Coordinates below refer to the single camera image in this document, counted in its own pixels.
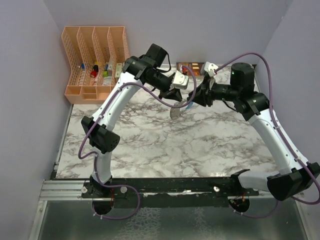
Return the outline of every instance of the black motor joint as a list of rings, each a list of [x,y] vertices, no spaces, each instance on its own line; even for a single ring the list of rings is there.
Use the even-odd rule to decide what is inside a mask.
[[[181,102],[182,96],[180,90],[170,90],[174,74],[165,76],[157,69],[162,65],[167,54],[167,51],[162,47],[152,44],[146,54],[140,57],[132,56],[128,58],[124,63],[122,71],[134,75],[135,79],[140,79],[143,85],[148,83],[158,89],[160,91],[160,99],[164,98]]]

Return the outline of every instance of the plastic container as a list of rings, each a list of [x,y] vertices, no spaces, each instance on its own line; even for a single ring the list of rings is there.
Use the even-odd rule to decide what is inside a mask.
[[[67,26],[62,42],[71,68],[64,95],[72,104],[102,104],[115,87],[116,63],[130,57],[125,27]],[[90,74],[95,62],[99,71],[93,78]],[[103,85],[103,72],[108,63],[114,63],[112,81],[110,85]]]

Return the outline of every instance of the black bracket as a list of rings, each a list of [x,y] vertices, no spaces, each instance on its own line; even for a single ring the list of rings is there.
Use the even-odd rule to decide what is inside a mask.
[[[81,125],[86,134],[94,123],[93,117],[89,118],[84,116],[82,118]],[[98,148],[102,154],[112,152],[120,141],[119,135],[115,134],[113,131],[109,131],[105,127],[105,125],[100,126],[97,124],[89,136],[90,145]]]
[[[236,176],[231,177],[178,177],[178,178],[112,178],[108,185],[129,185],[137,189],[141,207],[228,207],[229,196],[257,196],[253,189],[240,186]],[[120,188],[102,187],[92,177],[85,182],[87,192],[82,198],[112,198],[115,208],[135,208],[137,195],[131,189],[122,193]]]

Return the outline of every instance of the cable clip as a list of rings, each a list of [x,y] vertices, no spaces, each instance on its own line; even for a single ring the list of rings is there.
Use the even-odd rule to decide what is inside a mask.
[[[300,160],[301,161],[301,157],[296,157],[295,159],[294,159],[296,162],[298,162],[298,160]]]

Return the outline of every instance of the organizer compartment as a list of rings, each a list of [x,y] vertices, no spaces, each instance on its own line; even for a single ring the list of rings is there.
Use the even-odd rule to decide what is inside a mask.
[[[116,65],[130,57],[123,26],[67,26],[62,33],[71,75],[65,96],[72,104],[102,104],[116,84]],[[91,77],[94,62],[98,73]],[[112,64],[111,79],[103,72]]]

